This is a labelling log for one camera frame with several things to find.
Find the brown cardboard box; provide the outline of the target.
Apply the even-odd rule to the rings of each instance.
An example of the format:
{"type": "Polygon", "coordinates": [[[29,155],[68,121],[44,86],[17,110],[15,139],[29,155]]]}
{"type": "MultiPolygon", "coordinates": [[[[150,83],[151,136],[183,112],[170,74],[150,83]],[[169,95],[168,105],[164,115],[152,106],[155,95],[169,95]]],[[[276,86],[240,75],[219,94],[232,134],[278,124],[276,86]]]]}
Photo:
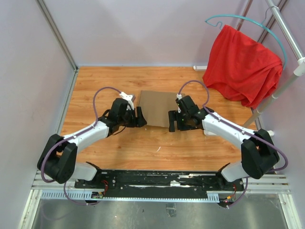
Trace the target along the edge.
{"type": "Polygon", "coordinates": [[[177,110],[177,93],[141,91],[139,106],[148,126],[169,128],[168,112],[177,110]]]}

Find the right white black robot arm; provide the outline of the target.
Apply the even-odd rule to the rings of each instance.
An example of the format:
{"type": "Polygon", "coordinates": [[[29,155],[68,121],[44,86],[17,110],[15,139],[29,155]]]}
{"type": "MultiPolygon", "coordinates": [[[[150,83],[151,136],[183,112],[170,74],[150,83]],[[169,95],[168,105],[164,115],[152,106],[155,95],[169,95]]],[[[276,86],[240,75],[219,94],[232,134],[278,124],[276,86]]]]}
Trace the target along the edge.
{"type": "Polygon", "coordinates": [[[270,134],[241,127],[221,117],[214,110],[199,108],[190,96],[177,95],[177,110],[169,111],[169,131],[201,129],[222,137],[241,151],[241,160],[228,163],[216,172],[216,186],[226,191],[233,182],[245,177],[260,179],[279,162],[270,134]]]}

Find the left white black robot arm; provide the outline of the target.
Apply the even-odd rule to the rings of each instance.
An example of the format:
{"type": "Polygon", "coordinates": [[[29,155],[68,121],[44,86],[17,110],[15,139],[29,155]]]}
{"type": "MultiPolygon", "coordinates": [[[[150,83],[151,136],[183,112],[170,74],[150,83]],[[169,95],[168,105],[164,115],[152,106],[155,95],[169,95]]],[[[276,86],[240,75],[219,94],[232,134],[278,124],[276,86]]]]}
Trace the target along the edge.
{"type": "Polygon", "coordinates": [[[123,98],[115,99],[111,109],[88,127],[65,136],[53,134],[49,138],[37,163],[42,179],[59,184],[70,179],[85,180],[90,188],[98,188],[102,184],[98,167],[78,163],[77,155],[93,143],[114,135],[121,126],[134,128],[146,124],[141,107],[134,107],[132,101],[123,98]]]}

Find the red cloth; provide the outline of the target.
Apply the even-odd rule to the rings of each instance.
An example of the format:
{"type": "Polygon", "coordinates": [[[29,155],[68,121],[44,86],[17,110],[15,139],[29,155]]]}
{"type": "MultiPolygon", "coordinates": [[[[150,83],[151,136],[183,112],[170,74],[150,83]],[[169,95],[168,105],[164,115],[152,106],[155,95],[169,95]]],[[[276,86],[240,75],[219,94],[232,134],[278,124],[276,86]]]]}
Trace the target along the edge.
{"type": "Polygon", "coordinates": [[[283,69],[275,53],[225,25],[213,43],[203,81],[224,98],[256,109],[276,90],[283,69]]]}

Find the teal clothes hanger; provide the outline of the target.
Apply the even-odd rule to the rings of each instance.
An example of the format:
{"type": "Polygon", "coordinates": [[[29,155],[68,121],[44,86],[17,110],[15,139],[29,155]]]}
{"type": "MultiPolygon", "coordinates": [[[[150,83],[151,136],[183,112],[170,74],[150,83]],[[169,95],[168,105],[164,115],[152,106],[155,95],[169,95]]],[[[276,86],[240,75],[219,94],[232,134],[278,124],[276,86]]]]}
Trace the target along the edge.
{"type": "Polygon", "coordinates": [[[214,18],[222,18],[222,17],[228,17],[228,18],[237,18],[237,19],[241,19],[241,20],[244,20],[244,21],[248,21],[252,24],[255,24],[259,27],[261,27],[264,31],[268,32],[269,34],[271,34],[271,36],[276,40],[276,42],[278,43],[279,47],[281,48],[281,51],[282,51],[282,54],[283,54],[283,57],[284,57],[284,63],[283,63],[283,69],[286,68],[286,64],[287,64],[287,53],[285,51],[285,48],[283,46],[283,43],[280,41],[280,39],[278,38],[278,36],[273,32],[271,31],[269,28],[267,28],[266,26],[264,26],[262,23],[260,22],[257,22],[249,17],[245,17],[245,16],[240,16],[240,15],[236,15],[236,14],[217,14],[217,15],[213,15],[209,18],[207,18],[204,22],[207,23],[208,25],[210,26],[213,26],[213,27],[217,27],[219,28],[220,30],[223,29],[224,27],[224,24],[222,21],[218,21],[216,24],[212,24],[210,23],[209,21],[211,19],[214,19],[214,18]]]}

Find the white metal clothes rack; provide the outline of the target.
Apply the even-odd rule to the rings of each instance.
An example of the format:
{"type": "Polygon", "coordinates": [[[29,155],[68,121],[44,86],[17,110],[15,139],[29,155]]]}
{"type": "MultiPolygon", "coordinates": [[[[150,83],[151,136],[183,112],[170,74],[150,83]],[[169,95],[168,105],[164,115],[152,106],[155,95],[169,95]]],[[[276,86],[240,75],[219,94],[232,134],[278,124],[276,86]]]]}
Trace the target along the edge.
{"type": "MultiPolygon", "coordinates": [[[[241,16],[247,17],[252,3],[252,0],[247,1],[241,16]]],[[[261,128],[262,121],[260,119],[260,116],[263,114],[263,112],[272,103],[274,103],[292,83],[294,83],[298,78],[304,76],[305,74],[305,53],[300,48],[300,45],[298,44],[286,20],[284,19],[284,16],[282,15],[282,12],[287,4],[287,0],[267,0],[267,9],[264,12],[264,19],[261,23],[270,30],[272,30],[274,26],[278,27],[281,30],[283,37],[286,40],[286,43],[291,49],[291,53],[293,53],[296,58],[295,69],[292,69],[288,66],[291,61],[288,60],[287,54],[286,68],[283,69],[283,79],[281,80],[278,88],[269,98],[265,99],[265,101],[262,102],[262,104],[259,105],[257,109],[251,110],[252,115],[245,121],[245,123],[243,124],[244,127],[249,127],[251,124],[254,123],[257,128],[261,128]]],[[[235,29],[239,31],[244,22],[244,20],[238,19],[238,23],[235,29]]],[[[262,44],[264,41],[266,41],[266,38],[268,36],[271,36],[271,34],[262,29],[262,32],[260,33],[257,42],[262,44]]]]}

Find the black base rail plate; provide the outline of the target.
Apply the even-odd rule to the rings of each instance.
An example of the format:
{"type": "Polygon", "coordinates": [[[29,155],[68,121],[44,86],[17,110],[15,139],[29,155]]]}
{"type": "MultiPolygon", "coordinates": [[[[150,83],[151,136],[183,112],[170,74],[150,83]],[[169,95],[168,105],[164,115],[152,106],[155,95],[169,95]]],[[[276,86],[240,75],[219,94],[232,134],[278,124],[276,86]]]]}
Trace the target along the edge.
{"type": "Polygon", "coordinates": [[[103,189],[112,198],[206,198],[209,191],[243,191],[242,180],[221,181],[216,172],[160,170],[98,170],[91,181],[75,188],[103,189]]]}

